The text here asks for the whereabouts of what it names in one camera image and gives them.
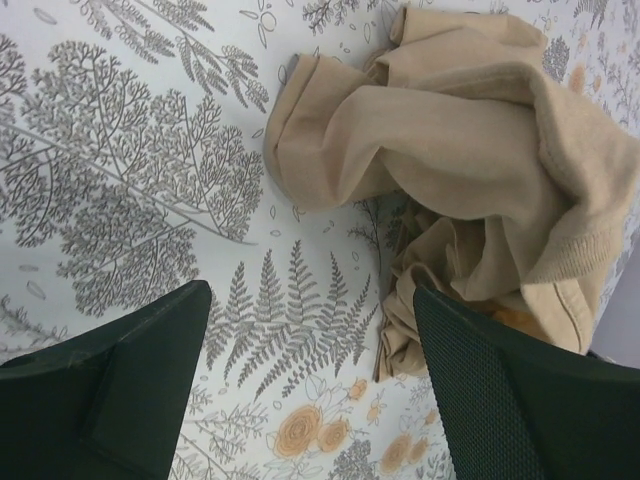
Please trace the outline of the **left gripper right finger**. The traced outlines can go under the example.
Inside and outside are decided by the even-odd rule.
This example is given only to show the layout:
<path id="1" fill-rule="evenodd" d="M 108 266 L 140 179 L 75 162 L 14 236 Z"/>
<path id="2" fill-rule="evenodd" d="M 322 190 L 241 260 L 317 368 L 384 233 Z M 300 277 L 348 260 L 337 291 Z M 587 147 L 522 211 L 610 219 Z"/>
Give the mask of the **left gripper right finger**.
<path id="1" fill-rule="evenodd" d="M 426 287 L 415 318 L 459 479 L 636 479 L 639 372 Z"/>

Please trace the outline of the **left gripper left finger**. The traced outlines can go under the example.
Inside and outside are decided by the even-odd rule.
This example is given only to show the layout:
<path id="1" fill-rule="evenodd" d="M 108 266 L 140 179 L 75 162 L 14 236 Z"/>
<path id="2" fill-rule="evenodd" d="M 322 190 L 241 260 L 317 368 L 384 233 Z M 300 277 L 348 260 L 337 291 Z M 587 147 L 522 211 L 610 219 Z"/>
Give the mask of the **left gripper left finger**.
<path id="1" fill-rule="evenodd" d="M 211 302 L 191 281 L 3 364 L 2 478 L 168 478 Z"/>

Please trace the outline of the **beige t shirt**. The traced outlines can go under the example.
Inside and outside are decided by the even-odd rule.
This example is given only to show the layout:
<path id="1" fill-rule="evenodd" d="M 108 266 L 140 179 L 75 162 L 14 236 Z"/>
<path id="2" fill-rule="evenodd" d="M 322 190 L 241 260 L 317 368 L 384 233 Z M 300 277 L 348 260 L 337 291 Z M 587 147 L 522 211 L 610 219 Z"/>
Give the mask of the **beige t shirt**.
<path id="1" fill-rule="evenodd" d="M 300 56 L 265 138 L 271 175 L 306 211 L 410 198 L 375 378 L 425 371 L 421 285 L 587 352 L 638 141 L 544 71 L 545 36 L 515 16 L 406 8 L 391 39 L 363 71 Z"/>

